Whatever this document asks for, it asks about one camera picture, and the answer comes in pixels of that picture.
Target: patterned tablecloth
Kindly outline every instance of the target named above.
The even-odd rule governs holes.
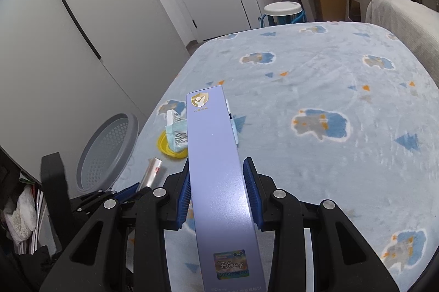
[[[299,200],[337,202],[406,291],[439,244],[439,90],[414,55],[387,30],[361,23],[213,39],[166,91],[114,189],[139,182],[154,156],[163,160],[157,185],[181,171],[184,160],[156,147],[166,110],[184,116],[187,93],[217,84],[237,125],[241,160],[252,157]],[[172,287],[202,291],[191,210],[183,229],[165,238]],[[273,234],[258,239],[268,281]]]

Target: blue triangle pattern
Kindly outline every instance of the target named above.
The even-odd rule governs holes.
[[[233,120],[235,120],[235,126],[236,126],[236,131],[237,132],[240,133],[242,131],[242,128],[244,126],[245,118],[246,117],[247,116],[245,116],[245,117],[233,117]]]
[[[410,135],[407,133],[405,135],[402,135],[401,137],[398,137],[395,140],[395,142],[397,142],[401,146],[404,146],[409,151],[410,150],[419,151],[418,134]]]
[[[186,267],[188,268],[188,269],[190,269],[190,271],[194,274],[195,272],[197,272],[197,270],[198,270],[198,268],[199,268],[199,265],[195,265],[194,263],[188,263],[188,262],[185,262],[184,263],[185,265],[186,265]]]

